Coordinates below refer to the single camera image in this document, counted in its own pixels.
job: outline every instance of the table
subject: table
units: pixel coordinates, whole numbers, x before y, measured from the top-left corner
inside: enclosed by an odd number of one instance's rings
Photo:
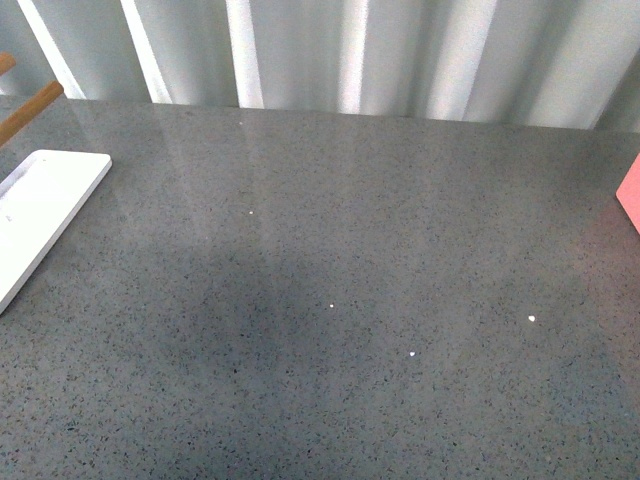
[[[2,478],[639,474],[640,135],[58,100],[0,177],[39,148],[114,164],[0,317]]]

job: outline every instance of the white curtain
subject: white curtain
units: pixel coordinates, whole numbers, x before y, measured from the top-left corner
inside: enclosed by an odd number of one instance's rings
[[[640,132],[638,0],[0,0],[0,94]]]

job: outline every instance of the pink object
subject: pink object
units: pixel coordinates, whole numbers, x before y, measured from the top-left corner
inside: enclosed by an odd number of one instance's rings
[[[633,226],[640,233],[640,155],[636,157],[629,172],[620,184],[616,197],[627,212]]]

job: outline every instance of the gray countertop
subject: gray countertop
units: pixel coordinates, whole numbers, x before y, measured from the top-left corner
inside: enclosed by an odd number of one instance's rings
[[[59,100],[0,178],[40,148],[114,163],[0,317],[0,478],[640,475],[640,135]]]

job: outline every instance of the white plastic object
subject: white plastic object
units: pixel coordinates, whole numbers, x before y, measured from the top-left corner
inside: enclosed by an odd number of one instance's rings
[[[0,183],[0,314],[109,168],[109,155],[37,150]]]

